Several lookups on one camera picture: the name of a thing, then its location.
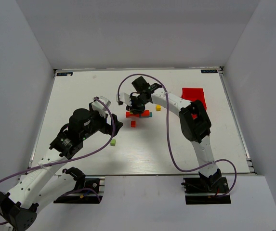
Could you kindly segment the teal long block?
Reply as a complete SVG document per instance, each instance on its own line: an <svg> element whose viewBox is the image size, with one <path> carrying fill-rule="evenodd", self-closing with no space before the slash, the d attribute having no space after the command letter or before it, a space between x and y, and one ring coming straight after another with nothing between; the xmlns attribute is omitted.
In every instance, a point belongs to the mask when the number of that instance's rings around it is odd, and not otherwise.
<svg viewBox="0 0 276 231"><path fill-rule="evenodd" d="M152 116L153 116L153 115L152 115L152 112L150 112L150 113L148 113L148 114L143 113L143 114L140 114L140 115L139 115L140 118L149 118L149 117L152 117Z"/></svg>

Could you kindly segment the red arch block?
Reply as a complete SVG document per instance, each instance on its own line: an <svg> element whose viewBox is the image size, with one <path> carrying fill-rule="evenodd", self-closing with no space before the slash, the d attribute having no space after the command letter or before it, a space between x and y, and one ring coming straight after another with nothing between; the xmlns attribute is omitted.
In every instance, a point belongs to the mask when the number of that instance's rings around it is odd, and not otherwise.
<svg viewBox="0 0 276 231"><path fill-rule="evenodd" d="M126 118L129 118L129 117L140 117L139 114L134 114L134 113L132 113L130 111L126 111L125 116L126 116Z"/></svg>

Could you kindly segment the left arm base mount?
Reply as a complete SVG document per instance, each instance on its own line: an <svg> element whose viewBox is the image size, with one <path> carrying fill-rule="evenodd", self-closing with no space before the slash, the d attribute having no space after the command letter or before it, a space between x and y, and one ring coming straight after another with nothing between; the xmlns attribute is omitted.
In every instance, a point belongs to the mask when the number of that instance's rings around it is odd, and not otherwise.
<svg viewBox="0 0 276 231"><path fill-rule="evenodd" d="M98 205L100 204L105 190L104 177L88 177L85 178L84 188L79 186L78 192L66 194L54 200L54 204L85 204Z"/></svg>

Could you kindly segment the small red cube block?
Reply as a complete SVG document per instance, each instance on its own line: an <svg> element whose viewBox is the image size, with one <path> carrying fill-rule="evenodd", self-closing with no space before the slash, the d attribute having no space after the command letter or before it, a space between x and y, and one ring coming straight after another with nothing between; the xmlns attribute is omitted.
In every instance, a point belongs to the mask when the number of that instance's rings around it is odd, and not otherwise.
<svg viewBox="0 0 276 231"><path fill-rule="evenodd" d="M132 128L135 128L135 127L136 127L136 122L135 122L135 121L132 121L132 122L131 122L131 127L132 127Z"/></svg>

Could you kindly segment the red rectangular block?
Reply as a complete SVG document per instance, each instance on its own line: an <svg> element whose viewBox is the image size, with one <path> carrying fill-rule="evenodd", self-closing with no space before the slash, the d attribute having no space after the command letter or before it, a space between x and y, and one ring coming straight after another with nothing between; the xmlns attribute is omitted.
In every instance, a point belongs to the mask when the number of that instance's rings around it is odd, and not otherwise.
<svg viewBox="0 0 276 231"><path fill-rule="evenodd" d="M143 113L141 113L141 117L150 116L150 111L145 110Z"/></svg>

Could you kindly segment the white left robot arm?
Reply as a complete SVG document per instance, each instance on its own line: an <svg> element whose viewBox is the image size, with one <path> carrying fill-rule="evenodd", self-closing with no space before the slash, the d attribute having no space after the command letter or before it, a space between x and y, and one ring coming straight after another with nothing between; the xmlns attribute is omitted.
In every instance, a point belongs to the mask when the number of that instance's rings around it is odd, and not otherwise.
<svg viewBox="0 0 276 231"><path fill-rule="evenodd" d="M63 165L76 159L86 139L97 132L111 137L118 133L123 124L111 113L110 105L107 98L95 97L88 109L76 109L38 164L8 192L0 192L0 215L14 230L25 231L34 223L40 191Z"/></svg>

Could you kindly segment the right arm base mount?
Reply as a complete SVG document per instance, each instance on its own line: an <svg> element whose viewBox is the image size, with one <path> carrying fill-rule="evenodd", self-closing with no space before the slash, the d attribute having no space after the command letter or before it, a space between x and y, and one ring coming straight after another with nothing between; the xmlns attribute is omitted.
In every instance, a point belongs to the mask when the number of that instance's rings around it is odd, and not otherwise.
<svg viewBox="0 0 276 231"><path fill-rule="evenodd" d="M226 177L222 177L211 189L203 185L201 178L197 177L184 178L181 185L184 188L187 205L231 204Z"/></svg>

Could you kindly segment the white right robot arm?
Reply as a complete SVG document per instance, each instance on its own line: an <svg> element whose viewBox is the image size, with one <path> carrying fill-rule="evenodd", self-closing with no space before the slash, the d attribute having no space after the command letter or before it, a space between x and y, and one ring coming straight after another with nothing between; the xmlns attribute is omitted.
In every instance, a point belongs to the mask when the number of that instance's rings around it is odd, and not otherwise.
<svg viewBox="0 0 276 231"><path fill-rule="evenodd" d="M200 100L189 101L172 93L168 93L162 84L149 84L143 76L131 83L136 90L134 94L124 94L126 109L134 114L145 110L147 103L157 104L167 109L168 112L178 116L181 131L194 148L198 165L199 176L202 182L211 188L221 178L222 174L215 163L210 145L211 122Z"/></svg>

